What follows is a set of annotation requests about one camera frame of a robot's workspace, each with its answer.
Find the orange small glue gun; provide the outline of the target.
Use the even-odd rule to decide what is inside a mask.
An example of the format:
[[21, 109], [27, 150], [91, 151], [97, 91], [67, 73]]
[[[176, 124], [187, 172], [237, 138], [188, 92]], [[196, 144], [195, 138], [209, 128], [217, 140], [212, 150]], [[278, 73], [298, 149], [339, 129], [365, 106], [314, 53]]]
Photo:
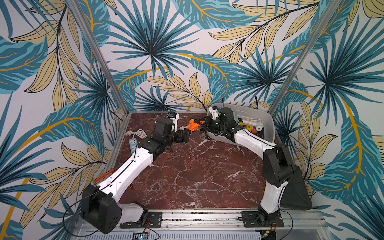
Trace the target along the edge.
[[195, 131], [201, 130], [203, 125], [204, 125], [204, 121], [197, 121], [197, 120], [195, 121], [194, 119], [191, 119], [187, 124], [187, 128], [192, 134]]

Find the large white pink-tip glue gun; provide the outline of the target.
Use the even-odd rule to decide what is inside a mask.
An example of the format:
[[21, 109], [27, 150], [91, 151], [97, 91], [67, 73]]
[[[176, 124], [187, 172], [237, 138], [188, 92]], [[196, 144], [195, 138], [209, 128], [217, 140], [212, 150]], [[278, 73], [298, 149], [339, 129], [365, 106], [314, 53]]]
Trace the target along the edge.
[[253, 130], [260, 132], [264, 128], [264, 121], [262, 119], [242, 120], [240, 125], [245, 126], [249, 132]]

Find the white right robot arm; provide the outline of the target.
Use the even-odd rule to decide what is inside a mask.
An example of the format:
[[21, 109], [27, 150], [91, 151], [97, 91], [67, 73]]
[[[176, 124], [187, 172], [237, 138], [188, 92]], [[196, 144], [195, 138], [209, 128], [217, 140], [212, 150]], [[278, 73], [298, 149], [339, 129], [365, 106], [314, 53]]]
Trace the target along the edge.
[[284, 190], [295, 172], [288, 147], [268, 142], [248, 131], [240, 125], [231, 108], [210, 107], [202, 127], [211, 139], [245, 147], [262, 158], [266, 187], [258, 212], [265, 217], [276, 216]]

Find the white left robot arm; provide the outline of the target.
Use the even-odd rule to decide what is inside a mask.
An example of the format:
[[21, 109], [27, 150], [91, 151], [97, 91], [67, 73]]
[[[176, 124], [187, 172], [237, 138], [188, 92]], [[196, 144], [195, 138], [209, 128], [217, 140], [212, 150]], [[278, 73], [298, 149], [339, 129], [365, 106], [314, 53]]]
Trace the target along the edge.
[[131, 157], [110, 177], [97, 186], [89, 185], [81, 200], [81, 217], [103, 234], [110, 233], [124, 223], [143, 224], [147, 218], [145, 208], [136, 203], [119, 205], [124, 192], [139, 174], [153, 163], [173, 143], [187, 143], [190, 130], [178, 129], [179, 115], [170, 112], [156, 121], [154, 131], [142, 139]]

